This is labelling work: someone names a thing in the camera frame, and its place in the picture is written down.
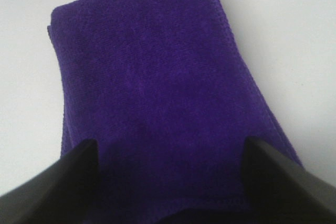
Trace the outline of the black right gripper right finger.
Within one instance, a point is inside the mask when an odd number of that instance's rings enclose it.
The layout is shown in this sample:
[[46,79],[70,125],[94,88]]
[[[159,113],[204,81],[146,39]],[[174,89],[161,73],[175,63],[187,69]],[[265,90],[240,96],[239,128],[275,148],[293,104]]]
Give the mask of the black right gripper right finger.
[[241,175],[259,223],[335,223],[335,187],[257,137],[245,139]]

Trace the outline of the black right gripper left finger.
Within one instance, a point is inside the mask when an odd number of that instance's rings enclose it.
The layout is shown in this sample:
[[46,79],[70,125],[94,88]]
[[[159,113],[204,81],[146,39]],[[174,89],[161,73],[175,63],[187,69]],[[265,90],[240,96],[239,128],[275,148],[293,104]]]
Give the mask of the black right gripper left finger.
[[84,140],[45,171],[1,196],[1,223],[82,223],[97,181],[97,142]]

